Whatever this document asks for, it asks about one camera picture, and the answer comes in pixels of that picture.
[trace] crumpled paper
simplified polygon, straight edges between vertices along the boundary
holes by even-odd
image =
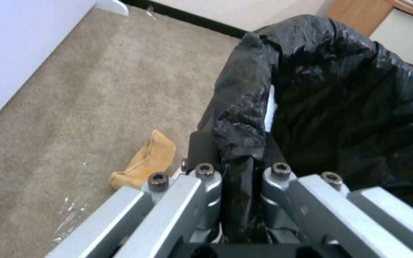
[[[121,186],[141,188],[148,176],[164,172],[173,162],[176,145],[159,130],[152,131],[151,139],[135,154],[123,172],[114,172],[109,184],[114,189]]]

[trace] trash bag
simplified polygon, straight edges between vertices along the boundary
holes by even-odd
[[[342,23],[296,16],[243,37],[198,124],[225,163],[229,242],[262,241],[260,185],[237,168],[263,157],[271,85],[272,134],[298,176],[334,171],[351,190],[381,186],[413,206],[413,68]]]

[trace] black baseboard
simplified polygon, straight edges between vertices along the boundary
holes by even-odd
[[[203,17],[197,16],[192,13],[187,13],[182,10],[177,10],[170,6],[161,5],[156,2],[152,2],[148,0],[121,0],[121,1],[127,5],[136,6],[141,9],[147,9],[149,6],[152,6],[152,8],[154,8],[155,13],[170,16],[171,18],[175,18],[177,20],[184,21],[187,23],[192,23],[197,26],[208,28],[213,31],[217,31],[219,33],[233,36],[239,39],[241,39],[243,35],[246,33],[246,31],[242,29],[235,28],[233,26],[229,26],[224,23],[219,23],[219,22],[207,19],[207,18],[203,18]]]

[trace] white drawer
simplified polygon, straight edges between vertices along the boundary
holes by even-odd
[[[413,64],[413,16],[394,8],[370,39],[383,44],[401,59]]]

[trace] bolt head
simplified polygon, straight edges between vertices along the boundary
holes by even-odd
[[[342,188],[342,185],[344,183],[341,176],[331,171],[325,171],[321,173],[321,178],[338,191]]]
[[[186,172],[187,170],[187,159],[184,157],[181,160],[181,171]]]
[[[214,175],[214,167],[210,163],[200,163],[195,167],[195,176],[202,180],[210,180]]]
[[[272,175],[280,180],[288,180],[291,175],[291,167],[287,163],[275,162],[272,165]]]
[[[163,192],[168,188],[168,176],[162,172],[152,173],[148,177],[149,190]]]

